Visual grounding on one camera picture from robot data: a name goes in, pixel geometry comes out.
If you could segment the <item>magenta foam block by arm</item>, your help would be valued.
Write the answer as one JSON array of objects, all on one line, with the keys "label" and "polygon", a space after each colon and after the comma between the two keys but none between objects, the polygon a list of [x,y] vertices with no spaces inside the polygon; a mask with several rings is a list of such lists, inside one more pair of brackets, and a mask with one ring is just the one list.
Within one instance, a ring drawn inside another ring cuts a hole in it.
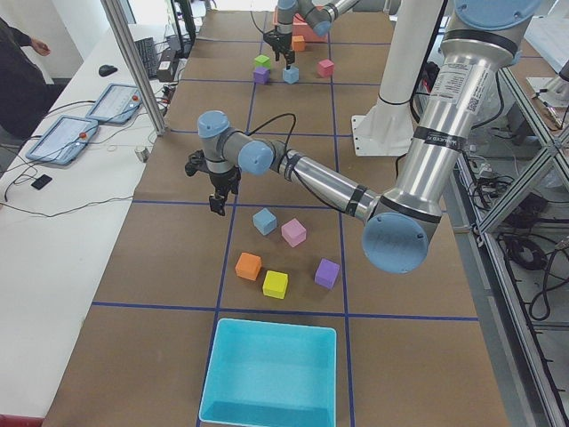
[{"label": "magenta foam block by arm", "polygon": [[335,64],[332,60],[324,59],[317,63],[317,74],[322,78],[333,75]]}]

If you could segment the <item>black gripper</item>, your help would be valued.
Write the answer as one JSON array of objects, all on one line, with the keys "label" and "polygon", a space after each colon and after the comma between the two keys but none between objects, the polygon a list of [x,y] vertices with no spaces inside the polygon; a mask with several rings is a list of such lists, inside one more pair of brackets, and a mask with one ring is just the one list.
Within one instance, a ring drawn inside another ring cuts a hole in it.
[{"label": "black gripper", "polygon": [[263,34],[263,40],[275,53],[275,61],[284,60],[286,69],[290,69],[295,62],[295,52],[292,50],[291,33],[281,33],[278,30],[271,30]]},{"label": "black gripper", "polygon": [[241,169],[232,167],[224,173],[209,173],[214,193],[209,196],[210,210],[219,216],[225,216],[228,194],[237,195],[241,181]]}]

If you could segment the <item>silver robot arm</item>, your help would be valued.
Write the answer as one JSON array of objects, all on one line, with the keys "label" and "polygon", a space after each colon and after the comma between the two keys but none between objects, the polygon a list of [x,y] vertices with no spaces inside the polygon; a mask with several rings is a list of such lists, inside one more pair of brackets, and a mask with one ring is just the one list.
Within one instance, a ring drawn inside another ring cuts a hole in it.
[{"label": "silver robot arm", "polygon": [[263,34],[263,41],[272,48],[276,61],[283,56],[285,68],[290,69],[295,62],[292,43],[293,21],[297,14],[317,36],[325,36],[332,24],[357,3],[357,0],[341,0],[331,1],[324,6],[316,6],[310,0],[278,0],[276,24],[272,30]]},{"label": "silver robot arm", "polygon": [[290,149],[283,141],[256,140],[210,110],[197,120],[203,147],[191,154],[187,175],[206,173],[214,213],[224,214],[242,173],[268,171],[301,184],[321,203],[364,224],[362,247],[376,268],[404,274],[427,257],[440,223],[439,201],[498,71],[515,63],[538,9],[535,1],[458,1],[441,44],[444,63],[426,108],[396,161],[395,185],[382,194]]}]

